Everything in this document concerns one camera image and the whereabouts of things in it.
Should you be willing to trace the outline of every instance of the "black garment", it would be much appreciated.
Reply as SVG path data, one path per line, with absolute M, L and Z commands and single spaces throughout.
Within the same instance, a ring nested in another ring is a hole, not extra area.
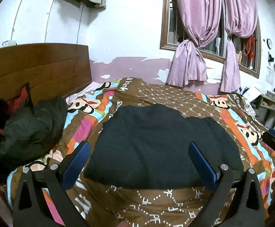
M 217 164 L 244 169 L 237 145 L 214 119 L 183 118 L 155 104 L 122 107 L 103 124 L 84 176 L 124 188 L 201 186 L 188 156 L 191 141 L 209 151 Z
M 18 108 L 0 134 L 0 170 L 6 174 L 49 153 L 62 136 L 67 110 L 61 97 Z

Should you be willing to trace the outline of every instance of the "wall clock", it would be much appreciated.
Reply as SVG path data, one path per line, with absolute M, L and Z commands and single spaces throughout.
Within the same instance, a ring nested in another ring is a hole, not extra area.
M 269 38 L 267 39 L 267 45 L 269 49 L 272 49 L 272 41 Z

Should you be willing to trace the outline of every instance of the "pink curtain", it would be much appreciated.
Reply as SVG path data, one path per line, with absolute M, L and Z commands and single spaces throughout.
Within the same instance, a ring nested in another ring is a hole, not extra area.
M 189 80 L 207 80 L 206 64 L 198 50 L 215 39 L 220 22 L 222 0 L 177 0 L 189 39 L 177 48 L 167 83 L 183 87 Z
M 256 0 L 225 0 L 226 32 L 242 38 L 250 37 L 258 22 Z M 227 56 L 223 68 L 223 92 L 236 91 L 241 86 L 240 71 L 236 60 L 235 47 L 231 39 L 227 41 Z

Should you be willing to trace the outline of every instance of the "headboard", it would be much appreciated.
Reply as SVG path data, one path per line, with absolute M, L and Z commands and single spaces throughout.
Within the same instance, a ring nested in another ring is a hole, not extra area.
M 24 44 L 0 48 L 0 98 L 17 96 L 27 82 L 34 104 L 86 86 L 91 82 L 88 46 Z

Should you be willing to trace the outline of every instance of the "patterned blanket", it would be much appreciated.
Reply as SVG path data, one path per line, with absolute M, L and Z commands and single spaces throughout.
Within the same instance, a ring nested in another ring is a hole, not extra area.
M 268 217 L 271 184 L 275 179 L 275 152 L 262 142 L 261 137 L 266 129 L 243 111 L 243 101 L 238 94 L 206 96 L 170 86 L 147 84 L 131 77 L 106 82 L 73 101 L 68 110 L 63 138 L 57 147 L 39 159 L 37 164 L 27 166 L 31 166 L 32 170 L 42 170 L 59 163 L 82 140 L 90 143 L 93 152 L 103 122 L 119 108 L 156 103 L 178 110 L 183 117 L 212 117 L 227 131 L 239 148 L 244 169 L 253 167 L 258 175 Z M 19 167 L 8 177 L 8 200 L 11 205 L 22 169 Z M 55 221 L 63 224 L 47 190 L 43 192 Z M 130 226 L 188 226 L 210 196 L 204 187 L 165 190 L 117 188 L 86 179 L 83 173 L 67 194 L 91 227 L 116 227 L 122 221 Z M 225 217 L 233 195 L 232 190 L 215 224 Z

